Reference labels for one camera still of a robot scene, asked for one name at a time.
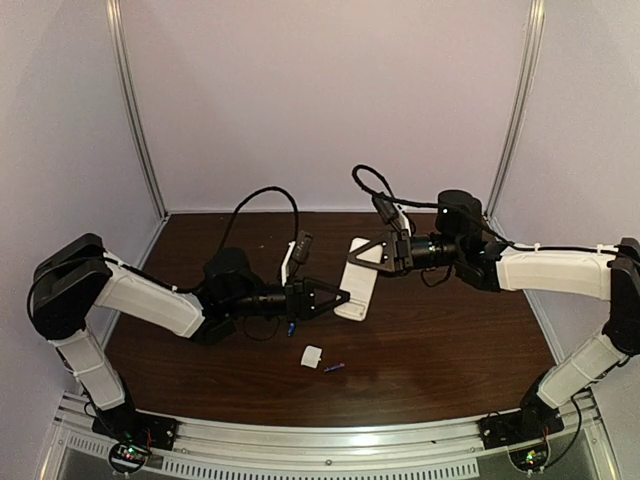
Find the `white remote control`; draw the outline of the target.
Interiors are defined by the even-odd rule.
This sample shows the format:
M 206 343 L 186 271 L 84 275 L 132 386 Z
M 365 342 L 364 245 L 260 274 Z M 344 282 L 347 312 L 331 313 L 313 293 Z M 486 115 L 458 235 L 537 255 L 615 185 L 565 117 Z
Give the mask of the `white remote control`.
M 360 248 L 369 242 L 366 238 L 355 237 L 350 245 L 349 252 Z M 379 264 L 383 253 L 380 245 L 375 245 L 364 252 L 358 259 Z M 375 269 L 355 265 L 349 261 L 341 278 L 339 288 L 350 294 L 348 302 L 333 309 L 333 312 L 344 319 L 362 322 L 366 318 L 368 308 L 373 296 L 377 281 L 378 271 Z

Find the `white battery cover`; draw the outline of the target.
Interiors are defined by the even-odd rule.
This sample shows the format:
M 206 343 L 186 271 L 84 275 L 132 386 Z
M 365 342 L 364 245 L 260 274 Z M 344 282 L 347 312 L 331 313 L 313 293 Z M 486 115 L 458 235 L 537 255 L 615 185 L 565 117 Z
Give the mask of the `white battery cover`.
M 323 350 L 314 345 L 307 345 L 302 353 L 300 365 L 303 367 L 317 369 L 322 360 Z

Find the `purple AAA battery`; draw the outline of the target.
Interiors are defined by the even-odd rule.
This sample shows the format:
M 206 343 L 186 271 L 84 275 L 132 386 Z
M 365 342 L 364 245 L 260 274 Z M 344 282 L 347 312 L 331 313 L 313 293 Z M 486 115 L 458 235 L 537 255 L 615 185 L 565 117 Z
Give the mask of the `purple AAA battery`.
M 338 364 L 335 364 L 335 365 L 331 365 L 331 366 L 325 367 L 323 372 L 325 374 L 326 373 L 332 373 L 332 372 L 335 372 L 335 371 L 339 371 L 339 370 L 341 370 L 343 368 L 345 368 L 345 364 L 341 362 L 341 363 L 338 363 Z

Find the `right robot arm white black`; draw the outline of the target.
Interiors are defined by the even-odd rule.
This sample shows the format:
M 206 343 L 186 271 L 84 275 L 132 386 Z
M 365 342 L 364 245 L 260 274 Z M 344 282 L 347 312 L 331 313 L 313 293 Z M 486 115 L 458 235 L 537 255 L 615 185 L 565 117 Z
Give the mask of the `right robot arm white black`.
M 472 287 L 490 292 L 539 290 L 593 297 L 610 304 L 602 330 L 559 365 L 541 375 L 523 397 L 516 422 L 536 437 L 550 429 L 560 406 L 613 367 L 639 353 L 639 243 L 624 238 L 595 248 L 527 246 L 483 238 L 479 199 L 461 190 L 438 195 L 436 230 L 414 235 L 398 201 L 382 193 L 373 204 L 389 231 L 356 241 L 348 254 L 342 289 L 351 295 L 343 317 L 366 317 L 379 275 L 447 268 Z

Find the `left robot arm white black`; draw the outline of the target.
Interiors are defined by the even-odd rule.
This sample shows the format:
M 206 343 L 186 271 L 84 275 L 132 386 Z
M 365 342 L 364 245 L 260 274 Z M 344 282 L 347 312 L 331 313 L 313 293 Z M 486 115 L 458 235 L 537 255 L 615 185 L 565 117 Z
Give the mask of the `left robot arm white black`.
M 314 319 L 347 303 L 349 292 L 313 278 L 284 276 L 269 284 L 240 248 L 221 249 L 193 288 L 169 285 L 123 262 L 87 233 L 38 265 L 27 315 L 85 389 L 97 417 L 116 434 L 132 433 L 137 413 L 124 379 L 111 366 L 86 322 L 94 307 L 118 311 L 201 345 L 236 330 L 238 318 Z

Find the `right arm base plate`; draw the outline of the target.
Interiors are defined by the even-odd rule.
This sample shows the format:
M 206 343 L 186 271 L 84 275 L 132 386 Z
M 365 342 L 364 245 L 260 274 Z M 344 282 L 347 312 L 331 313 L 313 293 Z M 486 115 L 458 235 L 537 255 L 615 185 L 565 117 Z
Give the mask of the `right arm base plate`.
M 541 439 L 561 432 L 564 423 L 557 410 L 525 407 L 508 413 L 492 412 L 477 421 L 486 450 Z

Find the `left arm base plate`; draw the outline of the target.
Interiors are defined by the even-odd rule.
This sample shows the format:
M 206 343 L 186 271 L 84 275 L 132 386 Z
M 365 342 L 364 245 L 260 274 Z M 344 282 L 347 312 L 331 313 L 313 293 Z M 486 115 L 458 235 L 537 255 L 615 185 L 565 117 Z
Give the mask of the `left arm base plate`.
M 171 451 L 177 427 L 174 418 L 112 409 L 98 411 L 91 430 L 126 445 Z

